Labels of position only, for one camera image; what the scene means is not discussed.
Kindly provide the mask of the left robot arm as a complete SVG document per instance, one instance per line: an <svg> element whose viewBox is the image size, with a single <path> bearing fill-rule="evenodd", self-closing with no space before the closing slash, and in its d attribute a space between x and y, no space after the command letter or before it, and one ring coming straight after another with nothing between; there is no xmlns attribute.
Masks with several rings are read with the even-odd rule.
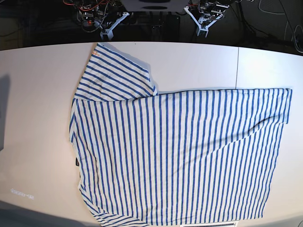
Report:
<svg viewBox="0 0 303 227"><path fill-rule="evenodd" d="M203 25L220 20L234 2L234 0L190 0L188 7L198 23Z"/></svg>

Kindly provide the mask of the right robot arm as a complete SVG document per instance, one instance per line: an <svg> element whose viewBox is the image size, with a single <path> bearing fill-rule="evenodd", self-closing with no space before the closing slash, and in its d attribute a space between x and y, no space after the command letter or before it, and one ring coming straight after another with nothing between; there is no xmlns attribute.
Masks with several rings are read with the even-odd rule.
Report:
<svg viewBox="0 0 303 227"><path fill-rule="evenodd" d="M63 0L64 5L76 10L76 20L85 33L94 33L102 28L109 7L109 0Z"/></svg>

